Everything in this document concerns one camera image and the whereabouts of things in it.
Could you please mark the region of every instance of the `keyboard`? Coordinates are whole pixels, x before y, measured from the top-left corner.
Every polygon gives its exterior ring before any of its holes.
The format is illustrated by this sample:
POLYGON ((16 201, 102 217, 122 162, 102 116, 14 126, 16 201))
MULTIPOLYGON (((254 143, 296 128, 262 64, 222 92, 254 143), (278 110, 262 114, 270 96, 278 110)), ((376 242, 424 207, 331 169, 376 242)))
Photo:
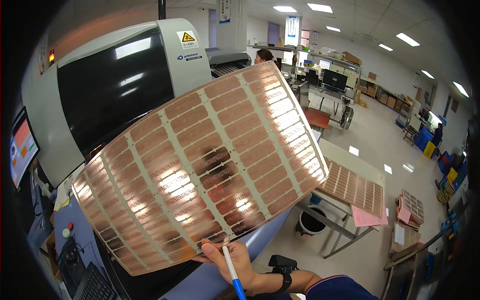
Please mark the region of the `keyboard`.
POLYGON ((112 300, 115 296, 96 266, 90 262, 73 300, 112 300))

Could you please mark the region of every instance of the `warning label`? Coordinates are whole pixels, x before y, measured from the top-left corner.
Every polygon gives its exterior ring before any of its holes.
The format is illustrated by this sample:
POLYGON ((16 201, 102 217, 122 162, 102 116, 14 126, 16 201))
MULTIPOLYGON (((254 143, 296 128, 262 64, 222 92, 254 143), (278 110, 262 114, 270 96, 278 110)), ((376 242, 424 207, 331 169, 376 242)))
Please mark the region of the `warning label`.
POLYGON ((194 41, 195 39, 189 35, 188 33, 183 33, 183 38, 181 39, 182 42, 191 42, 194 41))
POLYGON ((179 36, 181 46, 184 50, 198 48, 198 41, 192 30, 177 31, 177 35, 179 36))

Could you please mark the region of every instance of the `fluorescent light panel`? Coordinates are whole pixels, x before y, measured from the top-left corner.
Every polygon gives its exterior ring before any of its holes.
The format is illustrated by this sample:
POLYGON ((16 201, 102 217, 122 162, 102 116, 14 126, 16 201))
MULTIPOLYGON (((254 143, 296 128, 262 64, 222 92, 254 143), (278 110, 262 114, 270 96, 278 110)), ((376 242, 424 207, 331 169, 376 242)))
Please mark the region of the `fluorescent light panel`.
POLYGON ((137 88, 138 88, 138 87, 134 87, 133 89, 128 90, 128 91, 126 91, 125 93, 121 94, 121 96, 123 97, 123 96, 125 96, 126 94, 130 94, 131 92, 133 92, 133 91, 136 90, 137 88))
POLYGON ((392 48, 387 47, 387 46, 385 46, 384 44, 379 44, 379 46, 382 47, 383 49, 387 49, 388 51, 393 51, 392 48))
POLYGON ((398 37, 399 39, 401 39, 402 41, 406 42, 407 44, 409 44, 409 45, 412 46, 412 47, 420 46, 420 44, 417 43, 417 41, 415 41, 413 38, 407 36, 407 35, 404 34, 403 32, 397 34, 396 37, 398 37))
POLYGON ((410 173, 413 172, 413 169, 411 169, 409 166, 403 165, 403 168, 407 169, 410 173))
POLYGON ((132 42, 127 45, 116 48, 115 52, 117 54, 117 59, 119 60, 122 57, 150 48, 151 39, 152 39, 151 37, 144 38, 139 41, 132 42))
POLYGON ((356 156, 359 155, 359 150, 355 147, 350 146, 350 149, 348 151, 356 156))
POLYGON ((455 86, 457 87, 457 89, 462 93, 464 94, 465 96, 467 96, 467 98, 469 98, 468 94, 467 94, 467 91, 462 87, 461 84, 458 84, 456 83, 455 81, 453 81, 453 84, 455 84, 455 86))
POLYGON ((330 27, 330 26, 326 26, 326 27, 327 27, 327 29, 340 32, 340 29, 338 29, 338 28, 330 27))
POLYGON ((423 74, 427 75, 428 77, 432 78, 432 79, 435 79, 433 76, 430 75, 430 73, 428 73, 427 71, 425 70, 421 70, 423 72, 423 74))
POLYGON ((290 6, 274 6, 273 8, 275 8, 279 12, 297 12, 290 6))
POLYGON ((140 79, 143 76, 143 73, 137 74, 135 76, 132 76, 130 78, 127 78, 125 80, 120 81, 120 86, 124 86, 126 84, 129 84, 132 81, 135 81, 137 79, 140 79))
POLYGON ((333 13, 332 8, 328 5, 313 4, 313 3, 307 3, 307 5, 310 6, 310 8, 314 11, 333 13))
POLYGON ((392 168, 384 164, 385 172, 392 174, 392 168))

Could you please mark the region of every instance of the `yellow bin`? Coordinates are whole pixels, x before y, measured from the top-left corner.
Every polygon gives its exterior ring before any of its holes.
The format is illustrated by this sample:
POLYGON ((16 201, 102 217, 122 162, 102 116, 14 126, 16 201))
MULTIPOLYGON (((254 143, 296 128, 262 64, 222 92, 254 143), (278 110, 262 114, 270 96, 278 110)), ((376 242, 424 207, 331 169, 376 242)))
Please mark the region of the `yellow bin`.
POLYGON ((423 155, 425 155, 428 158, 431 158, 433 152, 435 151, 435 148, 436 148, 435 145, 432 142, 428 141, 427 146, 423 150, 423 155))

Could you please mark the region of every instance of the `monitor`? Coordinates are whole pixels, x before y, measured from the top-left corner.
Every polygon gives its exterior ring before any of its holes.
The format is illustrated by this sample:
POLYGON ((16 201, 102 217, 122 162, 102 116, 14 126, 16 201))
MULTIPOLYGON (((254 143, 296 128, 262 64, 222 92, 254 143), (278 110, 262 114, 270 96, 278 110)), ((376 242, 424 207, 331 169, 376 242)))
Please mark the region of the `monitor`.
POLYGON ((23 107, 13 121, 10 138, 10 174, 15 188, 18 189, 25 171, 39 150, 40 147, 38 147, 31 130, 26 108, 23 107))
POLYGON ((322 68, 322 70, 329 70, 330 69, 330 64, 331 62, 327 61, 327 60, 320 60, 320 68, 322 68))
POLYGON ((334 87, 335 89, 345 91, 348 76, 340 74, 331 70, 325 70, 322 83, 334 87))

